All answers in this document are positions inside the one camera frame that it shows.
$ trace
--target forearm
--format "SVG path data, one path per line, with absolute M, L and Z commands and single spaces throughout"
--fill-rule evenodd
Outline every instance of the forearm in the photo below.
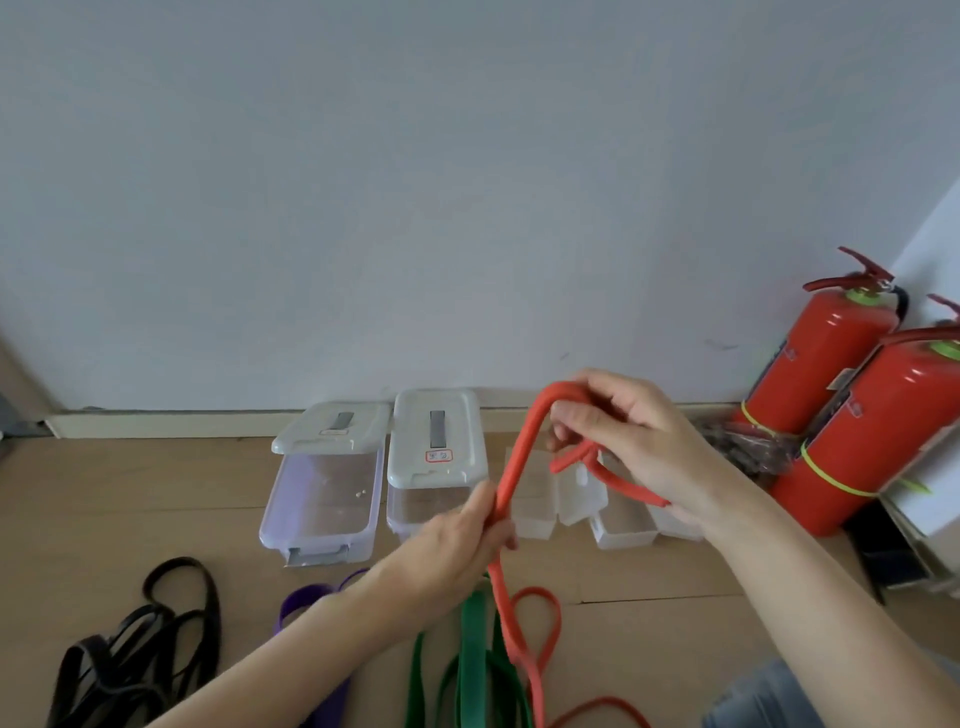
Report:
M 960 725 L 960 689 L 776 503 L 731 512 L 708 537 L 826 725 Z
M 396 638 L 387 605 L 362 581 L 325 596 L 279 635 L 152 725 L 293 728 Z

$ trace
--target purple resistance band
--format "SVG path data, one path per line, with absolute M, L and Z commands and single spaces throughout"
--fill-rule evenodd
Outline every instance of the purple resistance band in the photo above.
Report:
M 324 596 L 341 592 L 351 579 L 367 571 L 369 571 L 369 569 L 355 571 L 340 582 L 340 586 L 336 589 L 334 589 L 332 584 L 308 584 L 305 587 L 300 587 L 295 592 L 291 592 L 287 595 L 287 598 L 283 600 L 283 603 L 280 604 L 280 616 L 276 620 L 274 634 L 277 635 L 280 633 L 280 630 L 283 629 L 283 621 L 298 609 L 309 607 Z M 336 690 L 326 697 L 323 703 L 317 706 L 317 709 L 310 714 L 307 720 L 300 724 L 300 728 L 338 728 L 340 720 L 344 715 L 344 708 L 347 706 L 347 690 L 349 685 L 350 679 L 347 678 L 337 686 Z

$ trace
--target red fire extinguisher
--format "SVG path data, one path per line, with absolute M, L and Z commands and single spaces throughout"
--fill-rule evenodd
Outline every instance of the red fire extinguisher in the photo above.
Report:
M 771 434 L 800 435 L 830 398 L 903 320 L 909 297 L 888 273 L 849 248 L 865 268 L 842 278 L 812 280 L 805 291 L 820 291 L 806 305 L 780 350 L 740 403 L 734 422 Z M 890 307 L 891 292 L 897 296 Z
M 774 483 L 774 499 L 814 536 L 833 533 L 960 418 L 960 305 L 930 299 L 956 320 L 884 337 Z

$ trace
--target orange resistance band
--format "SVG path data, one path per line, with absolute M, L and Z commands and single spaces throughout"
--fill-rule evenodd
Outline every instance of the orange resistance band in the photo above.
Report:
M 540 426 L 543 420 L 550 414 L 551 405 L 558 400 L 576 401 L 585 404 L 593 404 L 605 409 L 609 414 L 614 414 L 602 402 L 595 401 L 589 393 L 589 390 L 583 384 L 572 381 L 558 381 L 547 386 L 537 398 L 527 412 L 527 418 L 523 423 L 519 436 L 516 438 L 514 452 L 511 455 L 510 462 L 504 471 L 500 484 L 496 489 L 496 501 L 493 506 L 493 513 L 490 522 L 502 521 L 510 517 L 510 499 L 514 496 L 516 484 L 520 480 L 520 474 L 523 473 L 523 466 L 526 465 L 530 451 L 533 449 L 534 442 L 540 432 Z M 576 462 L 583 462 L 587 469 L 593 475 L 612 488 L 627 497 L 635 500 L 642 500 L 651 505 L 662 507 L 667 505 L 667 501 L 651 493 L 646 488 L 635 485 L 628 480 L 611 473 L 600 464 L 598 458 L 600 446 L 590 440 L 584 440 L 576 447 L 558 455 L 550 463 L 550 471 L 559 473 L 564 468 L 573 465 Z M 530 681 L 528 693 L 530 704 L 534 713 L 534 725 L 536 728 L 546 728 L 543 707 L 543 671 L 546 669 L 550 657 L 553 655 L 554 647 L 557 645 L 557 639 L 560 637 L 561 619 L 560 619 L 560 601 L 545 590 L 543 587 L 527 587 L 517 592 L 511 598 L 507 592 L 507 584 L 503 578 L 503 568 L 500 566 L 500 556 L 497 554 L 493 563 L 490 564 L 490 580 L 493 585 L 493 600 L 496 602 L 496 609 L 500 613 L 500 620 L 503 624 L 503 641 L 507 647 L 507 654 L 510 661 L 517 667 L 522 667 Z M 516 619 L 516 604 L 525 596 L 537 595 L 549 601 L 554 608 L 556 616 L 553 630 L 550 633 L 543 650 L 539 656 L 535 656 L 523 637 L 520 624 Z M 550 728 L 560 728 L 569 720 L 585 713 L 599 705 L 612 705 L 633 718 L 634 722 L 641 728 L 650 728 L 646 718 L 630 703 L 618 697 L 603 696 L 590 700 L 572 711 L 559 717 Z

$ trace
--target baseboard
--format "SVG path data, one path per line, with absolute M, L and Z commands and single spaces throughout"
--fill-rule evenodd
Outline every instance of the baseboard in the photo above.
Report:
M 728 403 L 681 404 L 690 418 L 722 417 Z M 66 412 L 52 415 L 47 426 L 59 438 L 150 439 L 176 437 L 276 437 L 299 415 L 283 412 Z M 518 432 L 524 407 L 491 407 L 480 410 L 487 432 Z

